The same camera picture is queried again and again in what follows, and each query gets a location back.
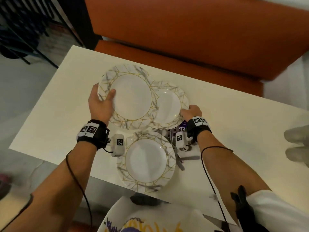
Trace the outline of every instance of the table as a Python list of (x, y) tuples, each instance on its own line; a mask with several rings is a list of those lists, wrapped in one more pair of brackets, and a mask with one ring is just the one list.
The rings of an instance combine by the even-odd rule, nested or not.
[[(75, 136), (90, 119), (87, 99), (92, 85), (114, 65), (134, 63), (125, 59), (72, 46), (59, 69), (18, 132), (10, 149), (60, 164), (74, 147)], [(309, 213), (309, 168), (289, 161), (285, 150), (292, 146), (283, 136), (286, 129), (307, 125), (309, 112), (296, 107), (134, 63), (155, 80), (179, 85), (191, 104), (197, 104), (213, 134), (249, 164), (281, 198)], [(131, 135), (109, 124), (114, 133)], [(192, 150), (199, 154), (197, 147)], [(184, 163), (153, 197), (199, 209), (223, 220), (200, 160)], [(116, 158), (99, 150), (91, 176), (125, 187), (118, 177)], [(227, 221), (234, 223), (224, 207)]]

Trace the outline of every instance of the plate rim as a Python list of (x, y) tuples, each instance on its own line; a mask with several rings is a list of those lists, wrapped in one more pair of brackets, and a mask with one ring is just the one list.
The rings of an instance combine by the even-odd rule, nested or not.
[[(158, 84), (162, 83), (163, 85), (160, 88), (158, 88), (157, 83)], [(152, 83), (151, 86), (153, 87), (154, 91), (156, 91), (158, 89), (168, 89), (169, 91), (175, 93), (176, 96), (178, 97), (179, 101), (180, 101), (180, 110), (181, 109), (189, 109), (189, 99), (186, 96), (185, 92), (178, 85), (175, 85), (174, 83), (169, 82), (169, 81), (161, 80), (161, 81), (154, 81), (154, 83)], [(164, 123), (164, 124), (163, 123), (156, 123), (156, 122), (154, 122), (154, 119), (153, 119), (149, 123), (149, 126), (152, 127), (152, 128), (156, 128), (156, 129), (163, 129), (163, 128), (173, 129), (173, 128), (177, 127), (178, 125), (180, 125), (183, 121), (184, 121), (184, 118), (179, 113), (178, 116), (171, 122)]]
[[(128, 72), (122, 72), (120, 70), (118, 70), (117, 67), (122, 67), (124, 66), (126, 68), (126, 70)], [(134, 69), (138, 72), (137, 73), (132, 73), (128, 70), (128, 68), (130, 69), (130, 67), (133, 66)], [(114, 71), (115, 75), (107, 78), (106, 80), (106, 73), (109, 71)], [(107, 94), (110, 91), (110, 88), (112, 86), (112, 84), (114, 83), (114, 81), (118, 78), (120, 78), (123, 75), (135, 75), (138, 76), (139, 78), (141, 78), (142, 80), (144, 80), (147, 84), (147, 86), (149, 87), (150, 93), (151, 93), (151, 103), (150, 103), (150, 108), (149, 111), (141, 118), (135, 119), (135, 120), (131, 120), (131, 119), (126, 119), (124, 117), (122, 117), (121, 115), (119, 115), (116, 111), (113, 112), (113, 115), (110, 119), (110, 122), (115, 124), (116, 126), (123, 128), (123, 129), (142, 129), (145, 128), (149, 125), (149, 123), (156, 117), (157, 112), (158, 112), (158, 98), (159, 96), (155, 93), (155, 91), (153, 90), (153, 88), (151, 87), (152, 83), (154, 82), (154, 80), (152, 80), (151, 76), (149, 75), (149, 73), (143, 69), (142, 67), (136, 65), (136, 64), (128, 64), (128, 63), (123, 63), (123, 64), (119, 64), (119, 65), (115, 65), (113, 66), (111, 69), (107, 70), (102, 78), (101, 81), (98, 84), (98, 97), (99, 99), (102, 101), (103, 99), (106, 98)]]
[[(163, 147), (166, 153), (166, 156), (167, 156), (166, 168), (163, 174), (158, 179), (152, 182), (149, 182), (149, 183), (143, 183), (141, 181), (134, 179), (130, 175), (128, 169), (126, 168), (126, 154), (129, 148), (132, 146), (133, 143), (136, 143), (142, 139), (150, 139), (150, 140), (156, 141), (160, 146)], [(160, 190), (170, 181), (170, 179), (172, 178), (175, 172), (175, 168), (176, 168), (176, 156), (175, 156), (174, 149), (172, 148), (172, 145), (161, 134), (157, 132), (153, 132), (153, 131), (148, 131), (148, 130), (136, 132), (133, 135), (127, 137), (125, 141), (125, 153), (123, 156), (117, 157), (117, 172), (118, 172), (118, 176), (120, 177), (120, 180), (129, 189), (134, 190), (136, 192), (140, 192), (140, 193), (151, 193), (151, 192)], [(171, 175), (170, 178), (164, 177), (164, 175), (166, 174)], [(156, 183), (159, 180), (161, 180), (161, 183), (163, 184), (157, 185)]]

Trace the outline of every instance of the marble pattern plate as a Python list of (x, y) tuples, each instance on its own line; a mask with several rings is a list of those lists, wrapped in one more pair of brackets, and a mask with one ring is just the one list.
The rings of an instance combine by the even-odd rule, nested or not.
[(144, 130), (126, 138), (125, 154), (117, 157), (117, 171), (131, 190), (151, 193), (172, 178), (175, 153), (168, 140), (157, 132)]
[(110, 122), (123, 129), (148, 126), (158, 112), (159, 97), (152, 83), (149, 73), (137, 65), (122, 64), (108, 70), (99, 83), (98, 96), (103, 100), (111, 89), (116, 89)]
[(189, 100), (184, 91), (168, 81), (154, 81), (151, 87), (159, 96), (159, 110), (149, 126), (156, 129), (172, 129), (180, 125), (184, 121), (180, 110), (189, 109)]

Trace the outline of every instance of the person's right arm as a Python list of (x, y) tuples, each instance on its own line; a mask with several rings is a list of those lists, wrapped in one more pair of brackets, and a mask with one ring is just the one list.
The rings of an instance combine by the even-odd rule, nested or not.
[[(196, 105), (190, 105), (189, 110), (182, 109), (181, 115), (186, 121), (195, 116), (202, 116), (202, 112)], [(210, 146), (222, 146), (214, 135), (209, 131), (202, 131), (197, 137), (200, 150)], [(262, 178), (238, 156), (229, 150), (223, 148), (208, 148), (203, 152), (203, 161), (205, 167), (216, 185), (221, 199), (234, 219), (236, 217), (236, 205), (232, 200), (230, 193), (238, 192), (238, 187), (243, 185), (248, 195), (259, 190), (270, 190)]]

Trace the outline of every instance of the t-shirt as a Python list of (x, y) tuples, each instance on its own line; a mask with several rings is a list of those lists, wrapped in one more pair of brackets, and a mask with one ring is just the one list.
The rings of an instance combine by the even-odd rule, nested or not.
[[(262, 190), (247, 197), (257, 222), (270, 232), (309, 231), (309, 215), (284, 202), (272, 191)], [(120, 198), (108, 211), (98, 232), (214, 232), (222, 231), (189, 207), (165, 203), (138, 206)]]

